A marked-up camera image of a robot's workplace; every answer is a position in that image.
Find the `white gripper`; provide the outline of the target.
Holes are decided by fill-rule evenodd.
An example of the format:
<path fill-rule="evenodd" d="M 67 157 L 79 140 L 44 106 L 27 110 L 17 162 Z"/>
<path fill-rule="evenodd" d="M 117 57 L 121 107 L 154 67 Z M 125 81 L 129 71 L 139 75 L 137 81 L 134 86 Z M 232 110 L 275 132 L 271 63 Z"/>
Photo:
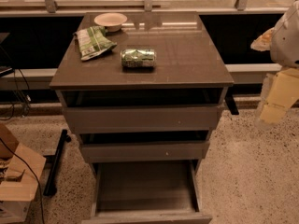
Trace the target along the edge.
<path fill-rule="evenodd" d="M 263 80 L 261 101 L 255 113 L 254 124 L 262 130 L 277 125 L 288 110 L 299 100 L 299 0 L 270 28 L 250 45 L 257 51 L 270 50 L 273 62 L 285 68 L 276 74 L 267 74 Z"/>

